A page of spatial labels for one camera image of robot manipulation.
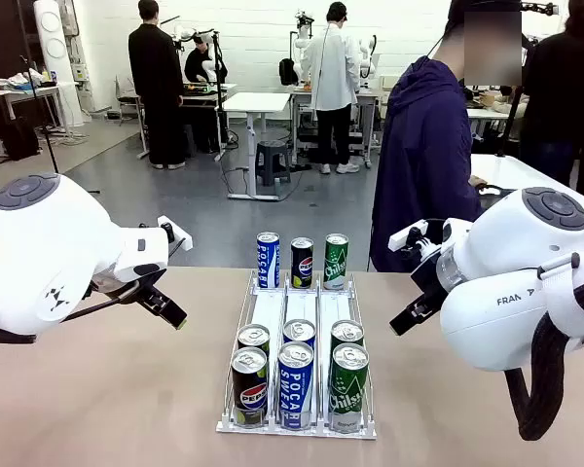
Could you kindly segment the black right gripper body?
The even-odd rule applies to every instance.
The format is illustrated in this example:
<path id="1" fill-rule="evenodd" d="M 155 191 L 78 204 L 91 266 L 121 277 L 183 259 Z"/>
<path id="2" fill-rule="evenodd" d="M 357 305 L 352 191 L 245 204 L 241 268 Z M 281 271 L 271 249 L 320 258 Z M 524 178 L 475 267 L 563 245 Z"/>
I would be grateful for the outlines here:
<path id="1" fill-rule="evenodd" d="M 437 262 L 439 256 L 428 256 L 412 272 L 411 278 L 421 291 L 421 299 L 426 305 L 441 305 L 448 292 L 439 280 Z"/>

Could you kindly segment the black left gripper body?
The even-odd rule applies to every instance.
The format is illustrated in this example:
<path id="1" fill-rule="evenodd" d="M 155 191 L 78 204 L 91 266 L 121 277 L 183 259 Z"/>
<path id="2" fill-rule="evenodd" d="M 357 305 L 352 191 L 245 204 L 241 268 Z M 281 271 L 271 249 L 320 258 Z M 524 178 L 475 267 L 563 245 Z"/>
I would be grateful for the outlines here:
<path id="1" fill-rule="evenodd" d="M 139 277 L 129 282 L 121 282 L 110 276 L 96 275 L 91 280 L 94 292 L 109 299 L 118 299 L 120 303 L 136 303 L 142 299 L 145 290 L 151 285 L 149 276 Z"/>

